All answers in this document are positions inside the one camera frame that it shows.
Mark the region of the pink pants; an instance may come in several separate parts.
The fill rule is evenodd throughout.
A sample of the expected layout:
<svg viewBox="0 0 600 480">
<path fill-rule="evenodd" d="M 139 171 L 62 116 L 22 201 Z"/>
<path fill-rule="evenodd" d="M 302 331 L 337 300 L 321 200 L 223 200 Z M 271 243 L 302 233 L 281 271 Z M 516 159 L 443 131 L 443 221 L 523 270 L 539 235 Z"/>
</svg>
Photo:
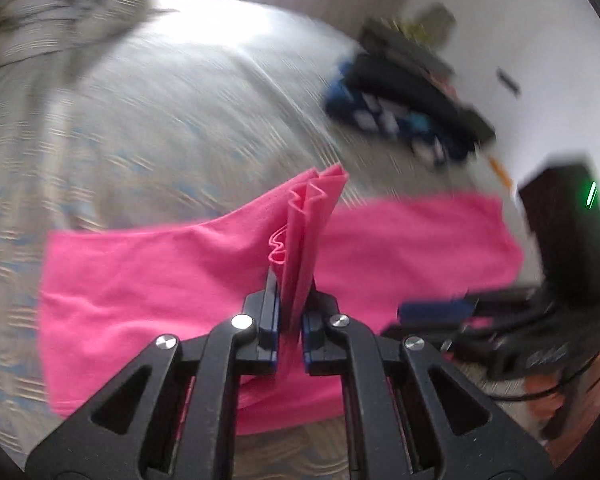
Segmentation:
<svg viewBox="0 0 600 480">
<path fill-rule="evenodd" d="M 239 393 L 241 434 L 342 412 L 337 378 L 306 374 L 301 304 L 311 287 L 382 330 L 408 300 L 513 284 L 524 252 L 494 196 L 375 198 L 343 206 L 340 166 L 308 170 L 223 217 L 144 230 L 57 231 L 47 240 L 38 352 L 47 401 L 79 408 L 162 334 L 189 339 L 238 313 L 269 273 L 282 284 L 280 360 Z"/>
</svg>

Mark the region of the navy white patterned clothing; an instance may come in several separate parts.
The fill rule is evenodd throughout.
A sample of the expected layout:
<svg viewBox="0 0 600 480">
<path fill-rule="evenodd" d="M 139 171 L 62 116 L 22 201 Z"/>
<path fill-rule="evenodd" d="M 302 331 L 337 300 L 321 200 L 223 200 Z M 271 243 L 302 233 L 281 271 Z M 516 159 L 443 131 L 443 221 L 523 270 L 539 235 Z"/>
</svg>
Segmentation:
<svg viewBox="0 0 600 480">
<path fill-rule="evenodd" d="M 323 108 L 331 120 L 366 136 L 400 143 L 429 169 L 461 164 L 475 151 L 475 144 L 463 143 L 428 114 L 349 87 L 346 77 L 352 68 L 353 61 L 342 62 L 338 77 L 325 91 Z"/>
</svg>

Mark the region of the black folded clothing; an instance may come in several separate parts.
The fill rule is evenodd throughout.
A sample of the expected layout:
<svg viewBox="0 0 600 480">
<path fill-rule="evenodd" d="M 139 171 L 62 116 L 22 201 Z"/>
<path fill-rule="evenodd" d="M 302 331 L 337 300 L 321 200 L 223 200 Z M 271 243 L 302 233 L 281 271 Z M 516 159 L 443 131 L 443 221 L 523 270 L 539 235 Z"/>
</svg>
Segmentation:
<svg viewBox="0 0 600 480">
<path fill-rule="evenodd" d="M 359 54 L 344 75 L 344 82 L 350 89 L 429 116 L 465 148 L 495 140 L 494 128 L 473 107 L 458 104 L 427 77 L 386 58 Z"/>
</svg>

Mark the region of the green decor on shelf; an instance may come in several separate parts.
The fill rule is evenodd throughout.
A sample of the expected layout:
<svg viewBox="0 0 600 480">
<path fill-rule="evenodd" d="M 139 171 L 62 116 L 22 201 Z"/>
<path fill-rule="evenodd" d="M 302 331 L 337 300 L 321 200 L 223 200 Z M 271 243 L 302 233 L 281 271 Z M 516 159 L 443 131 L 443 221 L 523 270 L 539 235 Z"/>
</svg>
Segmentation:
<svg viewBox="0 0 600 480">
<path fill-rule="evenodd" d="M 444 46 L 454 32 L 456 24 L 454 14 L 440 2 L 430 4 L 411 20 L 392 18 L 388 21 L 392 30 L 415 44 L 430 49 Z"/>
</svg>

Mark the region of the blue beige patterned bedspread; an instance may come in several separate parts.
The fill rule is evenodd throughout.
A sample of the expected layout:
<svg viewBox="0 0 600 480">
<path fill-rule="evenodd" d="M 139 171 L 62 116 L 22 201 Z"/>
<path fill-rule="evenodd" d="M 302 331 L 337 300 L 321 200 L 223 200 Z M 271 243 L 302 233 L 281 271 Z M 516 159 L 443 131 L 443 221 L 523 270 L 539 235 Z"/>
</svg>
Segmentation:
<svg viewBox="0 0 600 480">
<path fill-rule="evenodd" d="M 211 218 L 341 162 L 349 205 L 509 192 L 483 155 L 427 169 L 333 124 L 323 92 L 355 42 L 312 18 L 174 0 L 124 35 L 0 67 L 0 445 L 22 465 L 57 425 L 38 364 L 46 235 Z"/>
</svg>

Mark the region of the wall socket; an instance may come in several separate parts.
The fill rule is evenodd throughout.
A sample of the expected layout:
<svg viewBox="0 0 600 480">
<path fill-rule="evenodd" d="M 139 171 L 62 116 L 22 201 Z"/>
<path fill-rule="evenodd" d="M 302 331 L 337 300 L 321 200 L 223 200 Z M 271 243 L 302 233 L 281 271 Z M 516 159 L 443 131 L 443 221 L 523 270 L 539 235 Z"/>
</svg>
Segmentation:
<svg viewBox="0 0 600 480">
<path fill-rule="evenodd" d="M 505 70 L 498 68 L 496 70 L 496 78 L 498 78 L 500 84 L 504 88 L 506 88 L 513 96 L 516 96 L 516 98 L 518 98 L 518 96 L 521 95 L 520 84 L 518 84 L 518 82 L 512 76 L 509 75 L 509 73 L 506 73 Z"/>
</svg>

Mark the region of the dark wall shelf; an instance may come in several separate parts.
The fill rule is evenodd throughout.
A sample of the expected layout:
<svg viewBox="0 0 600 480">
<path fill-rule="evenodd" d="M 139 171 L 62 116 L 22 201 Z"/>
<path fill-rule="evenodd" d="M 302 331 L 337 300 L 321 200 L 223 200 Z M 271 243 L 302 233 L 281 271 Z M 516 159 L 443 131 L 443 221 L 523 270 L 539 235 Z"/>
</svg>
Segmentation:
<svg viewBox="0 0 600 480">
<path fill-rule="evenodd" d="M 415 44 L 376 18 L 366 18 L 358 33 L 358 43 L 370 54 L 418 68 L 439 79 L 449 80 L 455 76 L 452 66 L 430 49 Z"/>
</svg>

